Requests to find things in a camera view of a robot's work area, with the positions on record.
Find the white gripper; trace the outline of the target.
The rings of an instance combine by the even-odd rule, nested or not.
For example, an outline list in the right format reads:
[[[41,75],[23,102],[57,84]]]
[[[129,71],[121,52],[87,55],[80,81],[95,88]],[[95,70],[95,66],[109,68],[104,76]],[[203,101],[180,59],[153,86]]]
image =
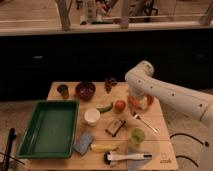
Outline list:
[[[132,88],[128,89],[127,101],[132,110],[145,111],[148,108],[148,101],[145,96],[140,97]]]

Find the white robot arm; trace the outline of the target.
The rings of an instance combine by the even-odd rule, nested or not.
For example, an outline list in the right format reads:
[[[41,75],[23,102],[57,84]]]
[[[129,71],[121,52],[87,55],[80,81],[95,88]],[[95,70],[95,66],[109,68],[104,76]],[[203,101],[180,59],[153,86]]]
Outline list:
[[[183,113],[192,114],[208,127],[199,171],[213,171],[213,95],[153,78],[154,67],[141,61],[125,74],[130,94],[141,99],[149,94]]]

